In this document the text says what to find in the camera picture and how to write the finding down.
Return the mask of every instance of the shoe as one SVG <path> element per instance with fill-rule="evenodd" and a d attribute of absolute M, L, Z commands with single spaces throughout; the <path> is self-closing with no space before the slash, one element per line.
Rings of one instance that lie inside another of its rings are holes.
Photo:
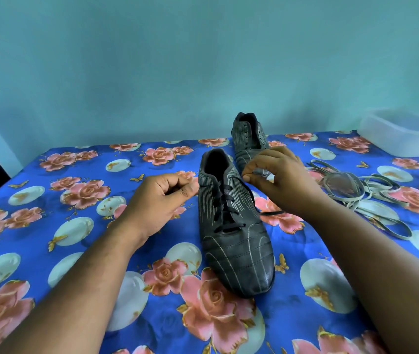
<path fill-rule="evenodd" d="M 275 278 L 272 243 L 251 190 L 223 149 L 203 154 L 198 183 L 200 239 L 208 265 L 242 298 L 268 291 Z"/>
<path fill-rule="evenodd" d="M 254 156 L 262 150 L 270 149 L 264 130 L 254 113 L 240 112 L 234 120 L 231 135 L 236 153 L 236 165 L 240 172 Z M 254 174 L 267 177 L 270 172 L 264 169 L 255 169 Z"/>

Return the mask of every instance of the forearm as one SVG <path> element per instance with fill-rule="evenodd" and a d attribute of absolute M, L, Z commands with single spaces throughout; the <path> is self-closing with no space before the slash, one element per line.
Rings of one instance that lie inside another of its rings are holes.
<path fill-rule="evenodd" d="M 107 231 L 0 346 L 0 354 L 97 353 L 118 297 L 132 235 Z"/>
<path fill-rule="evenodd" d="M 334 201 L 306 219 L 392 353 L 419 353 L 419 259 Z"/>

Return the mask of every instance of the plastic container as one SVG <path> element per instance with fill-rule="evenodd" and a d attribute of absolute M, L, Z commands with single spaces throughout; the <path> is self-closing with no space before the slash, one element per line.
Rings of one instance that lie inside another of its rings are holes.
<path fill-rule="evenodd" d="M 419 157 L 419 114 L 401 109 L 374 109 L 362 119 L 357 132 L 391 155 Z"/>

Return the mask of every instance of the blue floral bedsheet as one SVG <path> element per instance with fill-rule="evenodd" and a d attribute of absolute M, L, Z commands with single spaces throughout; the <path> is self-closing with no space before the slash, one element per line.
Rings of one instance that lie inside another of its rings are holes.
<path fill-rule="evenodd" d="M 377 200 L 364 206 L 406 222 L 412 240 L 391 240 L 419 257 L 419 158 L 394 158 L 355 132 L 268 140 L 286 144 L 304 162 L 318 158 L 342 171 L 380 173 L 399 182 L 402 188 L 392 196 L 408 202 L 406 208 Z M 1 187 L 0 306 L 7 308 L 0 321 L 7 324 L 0 325 L 0 342 L 122 213 L 143 178 L 164 172 L 197 177 L 202 154 L 213 147 L 234 156 L 227 138 L 53 148 Z M 276 210 L 253 189 L 259 209 Z M 201 256 L 192 198 L 131 258 L 100 353 L 379 349 L 372 323 L 310 225 L 290 214 L 262 218 L 276 255 L 271 291 L 242 300 L 214 285 Z"/>

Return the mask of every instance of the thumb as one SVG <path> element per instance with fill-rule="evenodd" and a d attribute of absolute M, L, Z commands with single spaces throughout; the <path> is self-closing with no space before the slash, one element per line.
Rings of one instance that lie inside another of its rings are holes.
<path fill-rule="evenodd" d="M 266 178 L 261 177 L 260 175 L 246 174 L 242 177 L 242 179 L 245 182 L 247 182 L 251 185 L 254 185 L 256 188 L 258 188 L 260 191 L 262 191 L 268 197 L 270 197 L 270 195 L 273 193 L 274 188 L 275 188 L 274 184 L 272 184 Z"/>
<path fill-rule="evenodd" d="M 182 188 L 178 189 L 174 193 L 167 195 L 168 201 L 171 202 L 172 207 L 177 208 L 181 206 L 185 201 L 187 201 L 190 197 L 193 197 L 198 192 L 200 185 L 197 181 L 192 181 L 187 185 L 183 186 Z"/>

